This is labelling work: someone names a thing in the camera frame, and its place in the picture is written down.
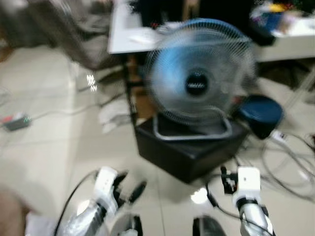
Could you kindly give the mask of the blue bladed floor fan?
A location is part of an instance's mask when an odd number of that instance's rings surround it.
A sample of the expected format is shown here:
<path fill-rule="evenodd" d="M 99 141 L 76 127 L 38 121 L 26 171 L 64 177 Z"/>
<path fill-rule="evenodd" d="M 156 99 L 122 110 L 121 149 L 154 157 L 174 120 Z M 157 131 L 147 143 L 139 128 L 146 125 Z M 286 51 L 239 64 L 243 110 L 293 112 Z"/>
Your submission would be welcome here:
<path fill-rule="evenodd" d="M 236 97 L 257 78 L 253 40 L 209 18 L 166 34 L 149 53 L 148 68 L 145 85 L 157 108 L 153 132 L 164 141 L 227 139 Z"/>

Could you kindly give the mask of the robot left leg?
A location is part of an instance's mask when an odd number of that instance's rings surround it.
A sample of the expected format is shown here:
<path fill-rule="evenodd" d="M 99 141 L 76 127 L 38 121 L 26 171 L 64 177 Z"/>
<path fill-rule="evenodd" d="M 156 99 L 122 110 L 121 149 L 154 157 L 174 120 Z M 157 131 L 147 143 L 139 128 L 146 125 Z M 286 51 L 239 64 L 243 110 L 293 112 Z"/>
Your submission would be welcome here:
<path fill-rule="evenodd" d="M 144 236 L 140 215 L 128 213 L 120 216 L 110 228 L 109 236 Z"/>

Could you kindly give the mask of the robot leg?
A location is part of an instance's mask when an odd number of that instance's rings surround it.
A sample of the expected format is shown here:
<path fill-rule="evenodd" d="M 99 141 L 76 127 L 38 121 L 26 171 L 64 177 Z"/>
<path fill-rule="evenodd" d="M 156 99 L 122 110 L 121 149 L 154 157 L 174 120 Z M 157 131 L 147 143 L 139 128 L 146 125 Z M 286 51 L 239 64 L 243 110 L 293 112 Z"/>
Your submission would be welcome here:
<path fill-rule="evenodd" d="M 227 236 L 222 225 L 209 215 L 193 219 L 192 236 Z"/>
<path fill-rule="evenodd" d="M 120 216 L 110 228 L 109 236 L 144 236 L 140 215 L 128 213 Z"/>

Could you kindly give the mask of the robot right leg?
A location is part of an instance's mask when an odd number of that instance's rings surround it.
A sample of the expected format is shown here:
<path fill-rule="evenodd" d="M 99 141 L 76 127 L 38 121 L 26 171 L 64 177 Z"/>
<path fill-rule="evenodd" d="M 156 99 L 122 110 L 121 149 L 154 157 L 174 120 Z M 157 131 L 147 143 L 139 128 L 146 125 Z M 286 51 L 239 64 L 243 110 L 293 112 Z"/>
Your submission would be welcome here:
<path fill-rule="evenodd" d="M 193 219 L 192 236 L 227 236 L 222 225 L 209 215 Z"/>

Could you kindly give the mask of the black square box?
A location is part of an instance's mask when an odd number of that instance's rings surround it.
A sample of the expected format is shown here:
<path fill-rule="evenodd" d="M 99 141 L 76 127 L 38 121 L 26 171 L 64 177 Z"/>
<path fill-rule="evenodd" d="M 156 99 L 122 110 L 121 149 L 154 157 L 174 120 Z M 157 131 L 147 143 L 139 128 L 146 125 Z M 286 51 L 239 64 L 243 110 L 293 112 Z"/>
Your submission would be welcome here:
<path fill-rule="evenodd" d="M 133 128 L 140 157 L 184 183 L 191 183 L 234 159 L 249 130 L 231 121 L 233 133 L 223 140 L 166 141 L 153 129 L 153 119 Z"/>

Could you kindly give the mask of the white crumpled cloth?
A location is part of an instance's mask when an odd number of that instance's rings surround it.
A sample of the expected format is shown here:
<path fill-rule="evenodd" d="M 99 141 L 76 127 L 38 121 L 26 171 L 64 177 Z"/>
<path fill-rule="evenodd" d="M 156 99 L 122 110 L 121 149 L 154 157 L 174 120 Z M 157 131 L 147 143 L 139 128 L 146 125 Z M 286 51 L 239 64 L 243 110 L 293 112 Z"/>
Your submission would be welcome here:
<path fill-rule="evenodd" d="M 97 115 L 97 120 L 102 126 L 102 133 L 112 132 L 122 124 L 131 122 L 129 105 L 126 101 L 115 100 L 105 104 Z"/>

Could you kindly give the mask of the white plug adapter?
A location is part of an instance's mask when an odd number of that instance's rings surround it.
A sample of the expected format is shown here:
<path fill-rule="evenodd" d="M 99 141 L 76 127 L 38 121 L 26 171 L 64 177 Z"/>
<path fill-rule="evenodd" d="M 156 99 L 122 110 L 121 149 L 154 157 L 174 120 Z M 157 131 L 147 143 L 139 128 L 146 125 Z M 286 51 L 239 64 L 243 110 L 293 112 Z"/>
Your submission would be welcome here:
<path fill-rule="evenodd" d="M 286 143 L 286 134 L 279 131 L 274 130 L 270 133 L 270 139 L 274 140 L 274 142 Z"/>

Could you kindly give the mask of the dark blue round container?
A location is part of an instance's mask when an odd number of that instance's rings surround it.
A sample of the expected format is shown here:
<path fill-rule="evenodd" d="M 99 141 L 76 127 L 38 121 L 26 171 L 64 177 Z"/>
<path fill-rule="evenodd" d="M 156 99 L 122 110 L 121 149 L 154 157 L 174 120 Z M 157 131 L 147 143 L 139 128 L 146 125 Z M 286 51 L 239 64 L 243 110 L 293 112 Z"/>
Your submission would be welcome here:
<path fill-rule="evenodd" d="M 245 97 L 238 107 L 238 115 L 258 139 L 265 140 L 279 126 L 285 113 L 273 98 L 257 94 Z"/>

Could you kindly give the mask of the white table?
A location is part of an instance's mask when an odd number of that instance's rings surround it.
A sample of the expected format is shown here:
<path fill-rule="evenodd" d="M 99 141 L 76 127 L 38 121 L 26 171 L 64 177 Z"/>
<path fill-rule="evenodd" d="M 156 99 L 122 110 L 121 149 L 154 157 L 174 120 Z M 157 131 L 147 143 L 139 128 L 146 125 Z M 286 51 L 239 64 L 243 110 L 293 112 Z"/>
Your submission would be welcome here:
<path fill-rule="evenodd" d="M 298 18 L 282 33 L 273 31 L 273 45 L 256 46 L 257 61 L 295 60 L 315 57 L 315 19 Z M 143 27 L 128 0 L 113 0 L 108 53 L 113 55 L 150 52 L 164 34 Z"/>

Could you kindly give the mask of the blue basket with items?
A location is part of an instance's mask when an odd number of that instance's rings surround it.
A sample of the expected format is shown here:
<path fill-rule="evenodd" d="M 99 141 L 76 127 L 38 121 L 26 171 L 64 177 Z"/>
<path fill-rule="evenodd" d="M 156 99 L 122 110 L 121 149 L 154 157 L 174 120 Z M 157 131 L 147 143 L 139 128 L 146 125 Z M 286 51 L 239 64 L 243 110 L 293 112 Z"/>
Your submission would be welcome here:
<path fill-rule="evenodd" d="M 270 33 L 288 34 L 301 17 L 295 7 L 292 0 L 256 0 L 250 19 Z"/>

